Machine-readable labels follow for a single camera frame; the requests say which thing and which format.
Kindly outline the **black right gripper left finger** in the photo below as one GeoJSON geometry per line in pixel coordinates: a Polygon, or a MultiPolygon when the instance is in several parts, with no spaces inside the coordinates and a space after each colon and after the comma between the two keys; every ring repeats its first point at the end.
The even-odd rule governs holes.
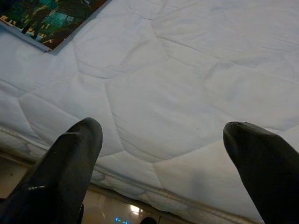
{"type": "Polygon", "coordinates": [[[80,224],[83,200],[103,143],[100,123],[85,118],[60,135],[0,203],[2,224],[80,224]]]}

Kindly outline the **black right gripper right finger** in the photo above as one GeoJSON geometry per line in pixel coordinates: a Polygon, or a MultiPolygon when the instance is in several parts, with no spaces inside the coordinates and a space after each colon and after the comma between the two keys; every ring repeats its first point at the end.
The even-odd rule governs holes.
{"type": "Polygon", "coordinates": [[[266,224],[299,222],[299,154],[281,136],[248,122],[228,122],[225,149],[266,224]]]}

